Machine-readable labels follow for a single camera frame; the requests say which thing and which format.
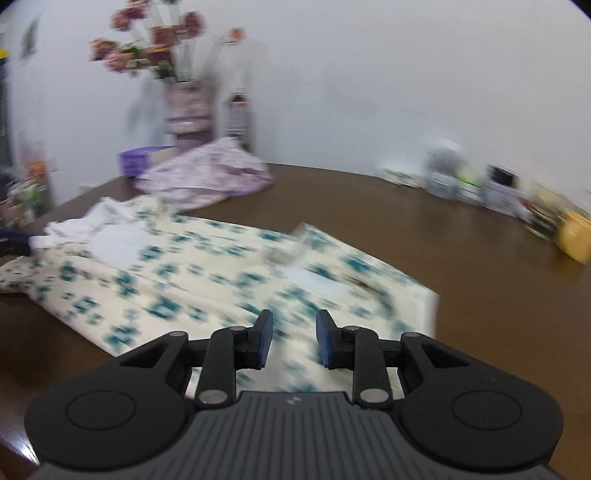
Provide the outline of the cream green floral dress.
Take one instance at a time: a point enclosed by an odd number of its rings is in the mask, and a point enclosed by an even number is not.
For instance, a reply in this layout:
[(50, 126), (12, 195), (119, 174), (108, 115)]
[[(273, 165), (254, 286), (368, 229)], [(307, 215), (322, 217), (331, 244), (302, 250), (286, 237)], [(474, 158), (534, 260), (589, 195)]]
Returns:
[(284, 234), (183, 215), (151, 196), (106, 197), (30, 244), (30, 256), (2, 267), (2, 290), (25, 293), (112, 355), (173, 330), (201, 339), (249, 326), (270, 310), (266, 367), (239, 372), (242, 390), (352, 388), (348, 371), (322, 364), (322, 309), (384, 339), (434, 331), (435, 292), (308, 224)]

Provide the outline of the purple tissue pack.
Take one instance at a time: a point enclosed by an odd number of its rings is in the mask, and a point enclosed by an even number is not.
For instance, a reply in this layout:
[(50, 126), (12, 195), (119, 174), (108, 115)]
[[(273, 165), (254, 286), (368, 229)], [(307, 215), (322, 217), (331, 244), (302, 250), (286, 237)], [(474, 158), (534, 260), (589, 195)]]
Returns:
[(146, 146), (121, 152), (119, 164), (124, 177), (135, 178), (145, 170), (178, 154), (175, 146)]

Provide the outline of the white astronaut figurine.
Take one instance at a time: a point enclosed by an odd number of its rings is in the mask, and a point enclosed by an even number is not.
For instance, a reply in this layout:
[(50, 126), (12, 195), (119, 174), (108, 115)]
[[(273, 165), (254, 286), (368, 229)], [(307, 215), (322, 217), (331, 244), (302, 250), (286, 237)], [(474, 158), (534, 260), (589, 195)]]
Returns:
[(459, 172), (464, 164), (460, 146), (451, 140), (439, 139), (427, 148), (426, 153), (425, 190), (431, 195), (454, 200), (458, 190)]

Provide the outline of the pink purple vase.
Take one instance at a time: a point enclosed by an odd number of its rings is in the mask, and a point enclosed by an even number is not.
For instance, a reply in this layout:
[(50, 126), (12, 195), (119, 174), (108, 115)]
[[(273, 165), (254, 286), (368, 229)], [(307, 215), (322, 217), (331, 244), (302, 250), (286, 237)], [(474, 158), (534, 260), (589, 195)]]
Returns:
[(214, 83), (208, 80), (165, 84), (165, 130), (175, 138), (179, 152), (211, 142), (214, 95)]

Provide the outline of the black charger block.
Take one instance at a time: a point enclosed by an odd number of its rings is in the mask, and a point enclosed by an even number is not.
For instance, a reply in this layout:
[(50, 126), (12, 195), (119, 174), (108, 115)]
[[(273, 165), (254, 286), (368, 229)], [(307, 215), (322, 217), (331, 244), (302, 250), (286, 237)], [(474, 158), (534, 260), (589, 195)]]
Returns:
[(504, 187), (518, 186), (518, 176), (514, 172), (495, 165), (487, 166), (487, 179)]

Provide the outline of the pink floral garment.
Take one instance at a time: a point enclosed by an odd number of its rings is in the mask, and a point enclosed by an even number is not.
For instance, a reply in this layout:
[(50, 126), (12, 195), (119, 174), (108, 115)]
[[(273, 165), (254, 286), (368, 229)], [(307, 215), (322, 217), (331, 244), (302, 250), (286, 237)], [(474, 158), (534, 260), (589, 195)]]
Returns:
[(197, 210), (233, 197), (259, 193), (273, 185), (262, 159), (223, 137), (148, 168), (135, 188), (176, 211)]

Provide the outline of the white tin box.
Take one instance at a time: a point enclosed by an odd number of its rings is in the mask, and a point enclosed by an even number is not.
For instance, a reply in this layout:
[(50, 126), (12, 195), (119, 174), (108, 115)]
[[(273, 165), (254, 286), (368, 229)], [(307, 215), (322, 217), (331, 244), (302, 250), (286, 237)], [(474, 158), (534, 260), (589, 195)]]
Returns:
[(487, 209), (510, 217), (519, 215), (522, 195), (518, 189), (485, 179), (481, 184), (481, 194)]

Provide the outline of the green white small boxes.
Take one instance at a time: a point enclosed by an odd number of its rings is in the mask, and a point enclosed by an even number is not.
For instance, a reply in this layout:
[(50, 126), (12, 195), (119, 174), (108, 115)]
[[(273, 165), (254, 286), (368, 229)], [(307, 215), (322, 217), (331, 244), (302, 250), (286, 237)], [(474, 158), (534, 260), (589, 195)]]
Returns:
[(464, 167), (457, 177), (456, 199), (472, 205), (482, 204), (481, 182), (471, 167)]

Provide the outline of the plastic drink bottle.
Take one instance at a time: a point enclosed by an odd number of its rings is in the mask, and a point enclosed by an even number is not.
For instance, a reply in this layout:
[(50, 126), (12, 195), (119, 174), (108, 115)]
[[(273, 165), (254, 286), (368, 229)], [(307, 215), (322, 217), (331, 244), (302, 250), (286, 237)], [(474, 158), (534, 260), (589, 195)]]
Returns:
[(252, 149), (250, 133), (250, 102), (245, 92), (235, 91), (223, 102), (224, 135), (238, 140), (246, 151)]

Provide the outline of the glass cup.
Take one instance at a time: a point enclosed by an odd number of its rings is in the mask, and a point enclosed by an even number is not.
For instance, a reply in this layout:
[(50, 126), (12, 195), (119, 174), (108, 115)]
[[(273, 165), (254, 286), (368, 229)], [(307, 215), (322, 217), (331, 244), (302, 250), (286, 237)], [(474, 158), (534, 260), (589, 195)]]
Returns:
[(539, 238), (553, 241), (565, 208), (566, 197), (536, 183), (529, 203), (528, 229)]

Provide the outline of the grey metal shelf unit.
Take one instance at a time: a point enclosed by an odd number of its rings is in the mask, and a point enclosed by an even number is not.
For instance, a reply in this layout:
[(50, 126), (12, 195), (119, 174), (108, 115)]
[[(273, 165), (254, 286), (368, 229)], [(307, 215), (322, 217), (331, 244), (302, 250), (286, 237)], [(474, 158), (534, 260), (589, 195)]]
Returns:
[(8, 133), (7, 52), (0, 51), (0, 165), (1, 171), (12, 166)]

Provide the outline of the yellow mug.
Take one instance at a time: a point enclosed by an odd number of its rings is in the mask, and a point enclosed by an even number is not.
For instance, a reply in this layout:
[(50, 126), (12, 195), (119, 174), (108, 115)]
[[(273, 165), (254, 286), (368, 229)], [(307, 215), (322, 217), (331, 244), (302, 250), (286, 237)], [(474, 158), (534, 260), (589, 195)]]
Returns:
[(567, 211), (557, 229), (555, 243), (558, 248), (576, 262), (587, 265), (591, 257), (590, 221), (576, 212)]

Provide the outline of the white power strip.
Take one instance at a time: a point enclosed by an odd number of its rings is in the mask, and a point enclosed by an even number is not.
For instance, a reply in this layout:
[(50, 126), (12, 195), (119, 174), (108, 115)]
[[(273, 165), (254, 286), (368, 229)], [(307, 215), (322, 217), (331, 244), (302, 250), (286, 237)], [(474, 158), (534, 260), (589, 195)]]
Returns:
[(418, 173), (400, 171), (391, 167), (382, 167), (379, 169), (378, 176), (394, 185), (414, 189), (424, 188), (424, 177)]

